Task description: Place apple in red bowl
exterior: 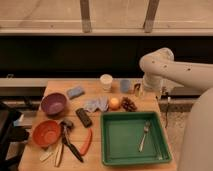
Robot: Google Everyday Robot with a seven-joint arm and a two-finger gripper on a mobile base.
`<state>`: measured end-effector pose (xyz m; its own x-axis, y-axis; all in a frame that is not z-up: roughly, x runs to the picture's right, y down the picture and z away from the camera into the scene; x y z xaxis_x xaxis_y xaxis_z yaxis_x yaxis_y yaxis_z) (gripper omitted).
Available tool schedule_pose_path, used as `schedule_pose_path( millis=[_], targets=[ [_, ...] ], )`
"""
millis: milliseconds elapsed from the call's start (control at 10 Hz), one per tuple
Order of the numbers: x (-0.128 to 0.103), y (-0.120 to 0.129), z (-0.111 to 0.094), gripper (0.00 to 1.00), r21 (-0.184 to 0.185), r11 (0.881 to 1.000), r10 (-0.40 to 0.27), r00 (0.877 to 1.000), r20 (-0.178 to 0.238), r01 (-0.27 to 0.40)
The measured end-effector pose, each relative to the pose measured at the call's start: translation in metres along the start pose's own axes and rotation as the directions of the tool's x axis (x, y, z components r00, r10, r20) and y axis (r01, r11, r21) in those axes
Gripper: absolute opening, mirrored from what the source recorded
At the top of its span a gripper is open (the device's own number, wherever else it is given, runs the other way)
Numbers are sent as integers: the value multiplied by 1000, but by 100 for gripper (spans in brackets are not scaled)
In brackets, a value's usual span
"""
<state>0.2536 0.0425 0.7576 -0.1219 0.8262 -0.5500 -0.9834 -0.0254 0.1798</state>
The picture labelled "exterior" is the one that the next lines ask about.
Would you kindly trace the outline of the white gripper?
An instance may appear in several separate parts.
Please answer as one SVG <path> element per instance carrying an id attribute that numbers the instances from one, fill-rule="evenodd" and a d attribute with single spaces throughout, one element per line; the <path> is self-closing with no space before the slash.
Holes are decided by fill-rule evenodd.
<path id="1" fill-rule="evenodd" d="M 161 98 L 162 94 L 162 78 L 151 74 L 145 74 L 142 79 L 143 89 L 147 92 L 153 92 L 157 99 Z M 134 85 L 134 94 L 139 97 L 141 93 L 141 84 L 136 83 Z"/>

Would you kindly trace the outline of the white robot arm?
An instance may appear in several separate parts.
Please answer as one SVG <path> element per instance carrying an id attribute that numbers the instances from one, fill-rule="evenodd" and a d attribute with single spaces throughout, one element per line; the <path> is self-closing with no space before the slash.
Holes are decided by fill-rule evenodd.
<path id="1" fill-rule="evenodd" d="M 202 92 L 187 119 L 177 171 L 213 171 L 213 64 L 176 62 L 169 48 L 160 48 L 139 66 L 145 90 L 158 90 L 166 78 Z"/>

